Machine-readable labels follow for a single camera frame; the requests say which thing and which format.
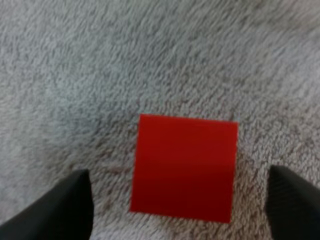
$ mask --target gray carpet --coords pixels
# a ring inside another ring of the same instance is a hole
[[[270,239],[270,164],[320,186],[318,0],[0,0],[0,223],[89,168],[93,240]],[[140,113],[239,122],[231,224],[128,213]]]

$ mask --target red block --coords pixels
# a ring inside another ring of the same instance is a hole
[[[238,124],[140,116],[130,211],[229,223]]]

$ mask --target cube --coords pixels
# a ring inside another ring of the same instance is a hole
[[[229,223],[236,122],[141,114],[131,212]]]

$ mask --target carpet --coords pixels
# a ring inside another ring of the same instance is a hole
[[[270,239],[271,164],[320,187],[317,0],[0,0],[0,224],[88,168],[92,240]],[[140,113],[239,122],[230,224],[129,213]]]

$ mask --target red cube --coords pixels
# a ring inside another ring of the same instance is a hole
[[[229,223],[238,124],[142,114],[130,211]]]

